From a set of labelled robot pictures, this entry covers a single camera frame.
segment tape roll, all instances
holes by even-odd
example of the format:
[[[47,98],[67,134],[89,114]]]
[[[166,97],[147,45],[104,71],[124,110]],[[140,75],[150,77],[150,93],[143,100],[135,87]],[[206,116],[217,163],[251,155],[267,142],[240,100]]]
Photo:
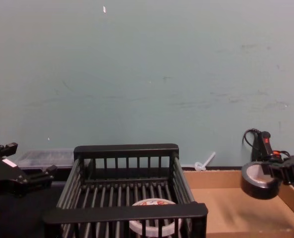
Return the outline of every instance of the tape roll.
[[[241,189],[257,199],[271,199],[278,195],[281,181],[263,173],[262,162],[251,162],[241,168]]]
[[[141,201],[138,201],[133,204],[133,206],[145,206],[145,205],[166,205],[166,204],[175,204],[174,202],[171,202],[166,199],[160,199],[160,198],[149,198],[144,199]],[[178,229],[181,228],[182,219],[178,220]],[[129,227],[132,231],[136,232],[139,235],[142,235],[142,224],[138,221],[129,221]],[[146,237],[158,237],[159,229],[158,227],[151,227],[146,226]],[[175,232],[175,223],[170,223],[167,226],[162,227],[162,236],[167,237]]]

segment white tape roll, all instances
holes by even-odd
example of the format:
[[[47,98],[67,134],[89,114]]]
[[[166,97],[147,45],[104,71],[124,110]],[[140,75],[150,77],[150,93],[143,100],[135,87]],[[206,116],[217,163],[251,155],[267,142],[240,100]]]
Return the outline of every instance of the white tape roll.
[[[166,205],[166,204],[175,204],[174,202],[171,202],[166,199],[160,199],[160,198],[149,198],[144,199],[141,201],[138,201],[133,204],[133,206],[145,206],[145,205]],[[182,219],[178,220],[178,229],[180,230],[182,224]],[[142,235],[142,224],[138,221],[129,221],[129,227],[134,232]],[[146,226],[146,236],[147,237],[158,237],[159,228],[158,227],[151,227]],[[167,226],[162,227],[162,236],[167,237],[175,232],[175,223],[172,222],[171,224]]]

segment scuff mark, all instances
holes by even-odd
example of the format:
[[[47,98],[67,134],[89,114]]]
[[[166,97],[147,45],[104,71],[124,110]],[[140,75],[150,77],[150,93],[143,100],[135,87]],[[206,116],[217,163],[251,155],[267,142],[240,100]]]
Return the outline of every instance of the scuff mark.
[[[220,98],[213,98],[213,100],[211,100],[210,102],[214,102],[214,103],[220,103],[221,99]]]
[[[257,44],[242,45],[241,49],[242,50],[250,50],[250,49],[256,48],[257,46],[258,46]]]
[[[69,99],[72,99],[72,100],[81,99],[81,100],[83,100],[84,98],[94,99],[95,97],[93,95],[84,95],[84,96],[78,96],[78,97],[49,98],[49,99],[44,99],[44,100],[40,100],[40,101],[36,101],[36,102],[32,102],[32,103],[27,103],[27,104],[25,104],[25,106],[27,106],[27,107],[41,107],[41,106],[43,106],[45,104],[51,104],[51,103],[55,103],[55,102],[64,102],[64,101],[67,101]]]
[[[71,92],[74,91],[71,87],[68,86],[68,84],[64,80],[62,80],[62,83],[69,91],[71,91]]]
[[[108,98],[108,99],[125,99],[124,96],[106,96],[105,98]]]
[[[227,52],[227,51],[224,50],[224,49],[220,49],[220,50],[216,50],[215,52],[216,52],[216,53],[225,53],[225,52]]]
[[[260,95],[260,96],[268,96],[269,94],[268,94],[267,92],[263,92],[263,91],[260,91],[260,90],[258,89],[258,91],[257,91],[257,95]]]
[[[216,73],[208,72],[208,73],[207,73],[207,76],[216,77]]]
[[[274,108],[279,108],[280,110],[284,110],[289,106],[289,103],[287,102],[281,102],[281,101],[276,101],[274,103],[267,103],[264,109],[274,109]]]
[[[130,99],[130,101],[135,102],[135,101],[143,101],[143,100],[147,100],[147,99],[149,99],[149,97],[133,98],[133,99]]]
[[[32,103],[28,103],[26,104],[26,106],[28,107],[40,107],[44,104],[48,104],[48,103],[54,103],[54,102],[58,102],[63,100],[63,98],[49,98],[49,99],[45,99],[45,100],[40,100],[37,102],[32,102]]]
[[[179,93],[171,93],[167,96],[167,98],[175,98],[177,96],[179,96]]]
[[[162,79],[163,79],[163,81],[166,83],[166,82],[167,82],[167,80],[168,80],[168,79],[172,79],[172,77],[169,77],[169,76],[164,76]]]
[[[176,106],[182,109],[192,109],[192,108],[210,108],[212,106],[212,103],[207,101],[201,101],[201,102],[181,102],[181,103],[170,103],[171,106]]]
[[[219,93],[219,94],[216,94],[217,97],[227,97],[228,96],[228,93]]]
[[[253,105],[251,106],[251,108],[249,109],[249,112],[251,113],[256,113],[256,112],[260,112],[262,111],[263,109],[261,109],[260,107],[256,106],[256,105]]]
[[[278,121],[279,124],[279,133],[281,134],[281,121]]]
[[[240,103],[244,100],[242,98],[228,98],[228,103]]]
[[[210,92],[210,95],[215,95],[216,97],[226,97],[229,94],[228,93],[215,93],[215,92]]]

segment cardboard box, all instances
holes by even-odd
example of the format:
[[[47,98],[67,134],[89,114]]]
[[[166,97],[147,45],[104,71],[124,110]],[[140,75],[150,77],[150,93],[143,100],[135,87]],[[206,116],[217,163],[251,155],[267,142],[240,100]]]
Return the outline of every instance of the cardboard box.
[[[294,238],[294,187],[258,200],[240,188],[240,171],[184,172],[197,202],[208,208],[207,238]]]

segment black cable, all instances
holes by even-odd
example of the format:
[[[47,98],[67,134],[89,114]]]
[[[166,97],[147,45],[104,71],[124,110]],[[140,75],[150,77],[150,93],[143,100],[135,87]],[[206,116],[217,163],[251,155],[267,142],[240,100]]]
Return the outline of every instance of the black cable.
[[[252,129],[248,129],[247,131],[245,131],[244,136],[243,136],[244,140],[246,141],[246,143],[247,143],[248,145],[250,145],[250,146],[251,146],[253,149],[255,149],[255,150],[259,150],[259,148],[253,146],[253,145],[247,140],[246,135],[247,135],[248,133],[250,133],[250,132],[251,132],[251,133],[254,133],[254,134],[258,134],[258,133],[260,133],[260,130],[257,130],[257,129],[254,129],[254,128],[252,128]]]
[[[282,150],[280,153],[286,155],[289,159],[291,158],[291,155],[288,151]]]

